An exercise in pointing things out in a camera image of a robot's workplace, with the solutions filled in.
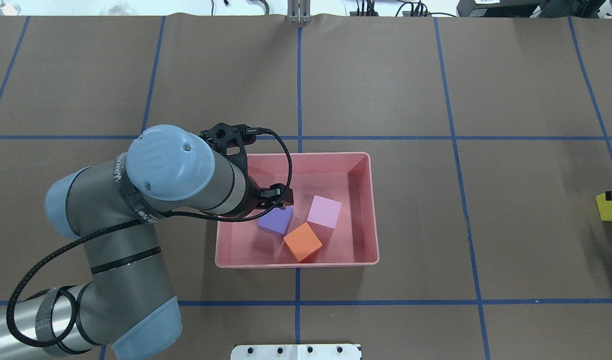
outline metal clamp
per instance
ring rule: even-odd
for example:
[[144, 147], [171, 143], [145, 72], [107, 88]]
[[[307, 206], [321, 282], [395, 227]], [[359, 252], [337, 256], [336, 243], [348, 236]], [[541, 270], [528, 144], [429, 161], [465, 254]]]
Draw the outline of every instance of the metal clamp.
[[288, 0], [286, 20], [289, 23], [308, 24], [312, 18], [311, 0]]

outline white surface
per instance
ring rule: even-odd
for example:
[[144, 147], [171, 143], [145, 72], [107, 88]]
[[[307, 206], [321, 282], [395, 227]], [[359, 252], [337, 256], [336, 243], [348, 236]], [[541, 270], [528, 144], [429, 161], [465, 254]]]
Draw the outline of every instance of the white surface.
[[230, 360], [361, 360], [360, 344], [277, 344], [239, 345], [230, 353]]
[[[271, 14], [288, 12], [288, 0], [267, 0]], [[209, 16], [211, 0], [4, 0], [21, 7], [20, 16], [98, 16], [103, 10], [126, 3], [135, 15], [162, 16], [178, 12]], [[457, 14], [459, 0], [427, 0], [430, 12]], [[216, 16], [258, 16], [264, 14], [264, 6], [256, 0], [230, 0], [230, 6], [223, 0], [214, 0]], [[394, 16], [402, 3], [396, 0], [376, 0], [375, 10], [379, 16]], [[410, 5], [402, 10], [408, 11]], [[311, 0], [310, 13], [349, 16], [357, 10], [355, 0]], [[600, 8], [600, 18], [612, 18], [612, 5], [607, 0]]]

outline pink bin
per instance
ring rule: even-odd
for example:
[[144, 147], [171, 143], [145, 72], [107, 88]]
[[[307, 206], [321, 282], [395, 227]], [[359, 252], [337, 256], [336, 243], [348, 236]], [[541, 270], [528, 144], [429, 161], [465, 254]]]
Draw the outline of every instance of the pink bin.
[[[365, 152], [293, 153], [294, 215], [288, 231], [306, 222], [315, 195], [342, 203], [334, 231], [306, 262], [295, 260], [281, 237], [258, 228], [256, 220], [217, 224], [215, 264], [220, 268], [357, 267], [379, 262], [371, 158]], [[286, 183], [283, 153], [251, 153], [248, 174], [260, 187]]]

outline pink cube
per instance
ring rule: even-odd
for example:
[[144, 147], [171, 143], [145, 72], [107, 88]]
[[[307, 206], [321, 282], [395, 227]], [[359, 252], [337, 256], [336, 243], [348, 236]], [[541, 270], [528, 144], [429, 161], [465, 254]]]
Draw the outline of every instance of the pink cube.
[[341, 202], [316, 195], [312, 199], [312, 205], [310, 206], [310, 212], [308, 212], [308, 219], [306, 221], [311, 224], [335, 229], [338, 225], [341, 208]]
[[293, 219], [293, 208], [286, 206], [284, 210], [278, 207], [270, 210], [268, 214], [260, 217], [257, 221], [257, 226], [260, 230], [265, 231], [277, 237], [285, 237], [288, 233], [288, 225]]

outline cube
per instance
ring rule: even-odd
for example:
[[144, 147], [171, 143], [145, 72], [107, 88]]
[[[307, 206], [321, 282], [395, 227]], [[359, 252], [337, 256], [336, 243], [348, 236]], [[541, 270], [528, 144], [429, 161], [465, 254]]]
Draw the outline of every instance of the cube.
[[283, 242], [286, 243], [292, 255], [300, 263], [303, 263], [322, 248], [322, 242], [307, 222], [290, 231], [290, 234], [283, 237]]
[[310, 212], [308, 212], [308, 219], [306, 221], [311, 224], [335, 229], [338, 225], [341, 208], [341, 202], [316, 195], [312, 200]]
[[293, 208], [286, 206], [285, 209], [278, 207], [270, 210], [268, 214], [260, 217], [257, 221], [257, 226], [261, 231], [276, 235], [277, 237], [285, 237], [288, 232], [288, 225], [293, 219]]

